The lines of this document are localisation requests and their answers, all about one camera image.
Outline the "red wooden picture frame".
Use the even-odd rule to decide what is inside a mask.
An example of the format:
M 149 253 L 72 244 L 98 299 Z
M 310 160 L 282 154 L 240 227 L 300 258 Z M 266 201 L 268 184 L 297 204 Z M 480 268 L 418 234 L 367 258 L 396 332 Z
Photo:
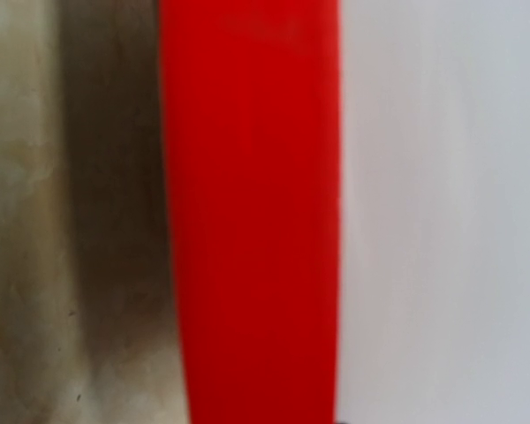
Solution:
M 335 1 L 162 1 L 164 169 L 193 423 L 331 423 Z

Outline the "white photo mat board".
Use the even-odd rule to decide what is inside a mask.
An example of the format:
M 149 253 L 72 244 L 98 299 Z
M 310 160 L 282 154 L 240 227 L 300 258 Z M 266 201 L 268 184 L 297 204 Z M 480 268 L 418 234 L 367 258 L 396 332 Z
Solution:
M 344 1 L 337 420 L 530 423 L 530 1 Z

